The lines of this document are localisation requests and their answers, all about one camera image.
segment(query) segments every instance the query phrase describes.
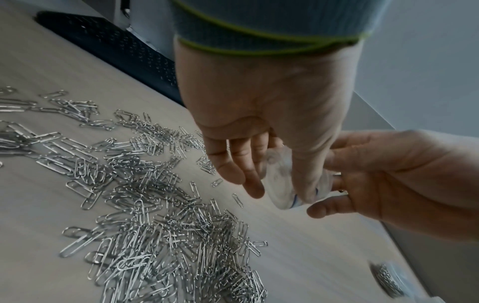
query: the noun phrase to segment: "desk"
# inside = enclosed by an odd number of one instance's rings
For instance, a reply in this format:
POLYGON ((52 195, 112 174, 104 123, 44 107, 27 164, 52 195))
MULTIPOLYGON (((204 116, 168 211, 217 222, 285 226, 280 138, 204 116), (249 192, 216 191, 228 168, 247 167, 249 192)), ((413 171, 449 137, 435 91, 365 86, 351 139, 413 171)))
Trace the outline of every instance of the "desk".
MULTIPOLYGON (((19 89, 21 96, 59 89, 69 98, 93 100, 102 118, 116 109, 141 114, 154 122, 190 133, 197 128, 188 111, 164 96, 117 71, 92 55, 37 25, 14 5, 0 2, 0 86, 19 89)), ((129 139, 131 130, 113 132, 84 129, 78 122, 53 113, 0 113, 0 120, 15 121, 38 133, 60 131, 86 144, 116 137, 129 139)), ((194 180, 202 196, 215 198, 249 224, 252 239, 266 240, 260 258, 250 264, 261 275, 271 303, 406 303, 393 300, 378 287, 368 262, 395 261, 410 269, 377 222, 359 215, 338 215, 322 220, 307 217, 304 208, 280 211, 267 197, 249 198, 245 191, 224 182, 210 186, 217 176, 201 171, 188 153, 176 172, 194 180), (238 194, 244 208, 231 198, 238 194)), ((97 216, 111 212, 98 203, 80 209, 80 198, 65 187, 66 179, 24 157, 2 158, 0 169, 0 302, 99 302, 101 289, 86 278, 88 265, 78 254, 60 259, 58 252, 71 242, 61 235, 68 226, 93 227, 97 216)))

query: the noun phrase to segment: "sleeve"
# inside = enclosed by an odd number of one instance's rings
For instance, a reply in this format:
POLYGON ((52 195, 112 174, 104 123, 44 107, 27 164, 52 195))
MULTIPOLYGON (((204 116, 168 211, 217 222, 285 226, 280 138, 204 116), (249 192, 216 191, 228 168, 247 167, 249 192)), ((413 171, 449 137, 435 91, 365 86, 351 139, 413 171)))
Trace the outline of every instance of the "sleeve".
POLYGON ((177 37, 235 55, 317 51, 366 38, 391 0, 168 0, 177 37))

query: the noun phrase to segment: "blue sleeve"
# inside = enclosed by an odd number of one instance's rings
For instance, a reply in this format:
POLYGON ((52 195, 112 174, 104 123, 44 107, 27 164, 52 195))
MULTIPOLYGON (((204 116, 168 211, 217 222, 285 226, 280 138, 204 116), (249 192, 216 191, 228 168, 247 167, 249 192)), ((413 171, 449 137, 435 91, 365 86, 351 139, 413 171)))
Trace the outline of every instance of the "blue sleeve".
POLYGON ((179 39, 207 51, 299 53, 355 43, 391 0, 169 0, 179 39))

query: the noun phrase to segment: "clear lid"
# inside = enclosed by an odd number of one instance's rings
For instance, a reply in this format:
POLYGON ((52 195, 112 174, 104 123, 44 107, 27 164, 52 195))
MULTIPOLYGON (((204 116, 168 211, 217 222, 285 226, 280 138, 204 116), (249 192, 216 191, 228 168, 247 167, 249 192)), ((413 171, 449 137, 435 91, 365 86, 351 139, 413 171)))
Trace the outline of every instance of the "clear lid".
MULTIPOLYGON (((266 152, 266 177, 263 180, 266 193, 279 209, 303 205, 293 189, 291 181, 292 151, 286 146, 271 148, 266 152)), ((324 199, 331 191, 332 173, 323 171, 316 185, 316 201, 324 199)))

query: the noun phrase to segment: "pile of paper clips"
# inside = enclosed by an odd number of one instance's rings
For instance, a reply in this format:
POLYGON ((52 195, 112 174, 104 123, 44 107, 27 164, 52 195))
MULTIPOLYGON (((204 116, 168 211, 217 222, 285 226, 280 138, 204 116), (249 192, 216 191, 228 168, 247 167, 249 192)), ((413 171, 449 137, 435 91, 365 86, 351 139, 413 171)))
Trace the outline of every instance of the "pile of paper clips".
MULTIPOLYGON (((59 104, 78 109, 77 118, 98 112, 91 101, 59 104)), ((173 172, 191 148, 204 152, 201 140, 182 127, 172 130, 154 124, 147 114, 144 119, 122 110, 114 115, 117 122, 96 127, 109 130, 121 125, 136 136, 126 142, 109 138, 87 146, 58 132, 38 135, 18 123, 0 122, 0 156, 34 158, 67 177, 67 187, 83 198, 84 210, 100 199, 114 209, 98 217, 94 229, 65 229, 63 234, 75 240, 60 257, 99 243, 84 260, 91 264, 88 279, 103 287, 102 303, 216 303, 221 298, 264 302, 267 291, 248 263, 251 253, 261 256, 258 248, 267 242, 251 241, 248 224, 220 210, 214 199, 204 201, 194 182, 189 184, 190 193, 183 190, 182 179, 173 172), (168 161, 140 158, 166 149, 171 153, 168 161), (104 161, 95 156, 98 152, 105 153, 104 161)), ((208 163, 207 157, 197 162, 208 163)), ((236 194, 233 198, 243 207, 236 194)))

